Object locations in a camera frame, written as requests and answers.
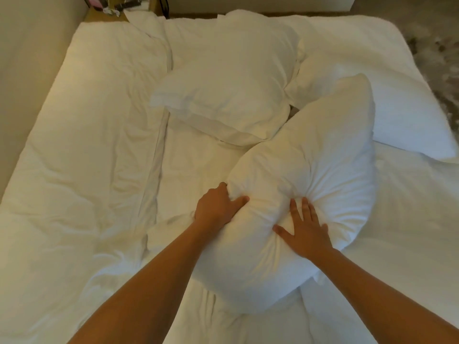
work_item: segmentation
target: white wall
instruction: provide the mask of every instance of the white wall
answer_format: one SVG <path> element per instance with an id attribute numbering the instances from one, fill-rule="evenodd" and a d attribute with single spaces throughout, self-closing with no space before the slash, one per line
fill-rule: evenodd
<path id="1" fill-rule="evenodd" d="M 2 0 L 0 199 L 88 8 L 84 0 Z"/>
<path id="2" fill-rule="evenodd" d="M 341 12 L 354 0 L 169 0 L 171 13 L 226 13 L 236 9 L 254 12 Z"/>

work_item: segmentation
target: pillow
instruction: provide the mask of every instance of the pillow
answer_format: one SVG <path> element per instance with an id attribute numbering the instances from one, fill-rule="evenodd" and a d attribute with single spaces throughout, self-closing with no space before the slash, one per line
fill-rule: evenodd
<path id="1" fill-rule="evenodd" d="M 284 88 L 294 73 L 298 41 L 293 29 L 276 19 L 230 12 L 217 20 L 210 48 L 166 76 L 151 105 L 165 105 L 182 121 L 230 144 L 270 139 L 290 112 Z"/>
<path id="2" fill-rule="evenodd" d="M 389 68 L 343 55 L 314 52 L 285 88 L 289 102 L 301 109 L 328 94 L 336 80 L 365 74 L 376 105 L 374 140 L 439 161 L 454 161 L 459 149 L 448 121 L 425 82 Z"/>
<path id="3" fill-rule="evenodd" d="M 375 201 L 374 104 L 364 75 L 343 78 L 308 104 L 269 141 L 250 149 L 228 177 L 232 198 L 250 202 L 203 252 L 193 277 L 235 312 L 262 312 L 318 269 L 276 234 L 293 232 L 290 198 L 308 197 L 335 248 L 357 236 Z M 171 219 L 148 233 L 148 249 L 164 248 L 191 222 Z"/>

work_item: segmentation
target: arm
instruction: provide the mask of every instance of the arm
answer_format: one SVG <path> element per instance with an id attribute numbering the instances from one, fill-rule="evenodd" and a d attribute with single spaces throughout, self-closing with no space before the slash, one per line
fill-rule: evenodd
<path id="1" fill-rule="evenodd" d="M 102 304 L 68 344 L 162 343 L 203 249 L 247 202 L 230 201 L 225 183 L 210 189 L 192 225 Z"/>
<path id="2" fill-rule="evenodd" d="M 378 343 L 459 343 L 456 327 L 333 249 L 327 225 L 319 224 L 315 209 L 306 198 L 303 198 L 301 209 L 304 220 L 301 220 L 295 201 L 290 202 L 295 235 L 278 225 L 273 230 L 297 254 L 309 259 L 324 272 Z"/>

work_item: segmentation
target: gray carpet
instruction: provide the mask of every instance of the gray carpet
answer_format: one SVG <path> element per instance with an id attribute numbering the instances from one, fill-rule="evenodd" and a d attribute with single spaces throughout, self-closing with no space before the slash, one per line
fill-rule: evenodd
<path id="1" fill-rule="evenodd" d="M 459 140 L 459 0 L 356 0 L 351 13 L 400 29 Z"/>

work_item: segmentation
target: wooden nightstand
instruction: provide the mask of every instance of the wooden nightstand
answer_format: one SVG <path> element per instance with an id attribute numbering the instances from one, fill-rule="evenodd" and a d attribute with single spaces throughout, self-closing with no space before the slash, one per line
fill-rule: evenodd
<path id="1" fill-rule="evenodd" d="M 109 0 L 110 1 L 110 8 L 113 8 L 115 5 L 123 2 L 123 0 Z M 154 12 L 157 16 L 162 16 L 163 12 L 161 11 L 161 5 L 159 4 L 159 0 L 150 0 L 150 12 Z M 96 11 L 94 8 L 89 8 L 88 14 L 86 18 L 84 18 L 85 22 L 127 22 L 128 19 L 126 18 L 124 12 L 121 13 L 121 16 L 111 16 L 107 15 L 104 12 Z"/>

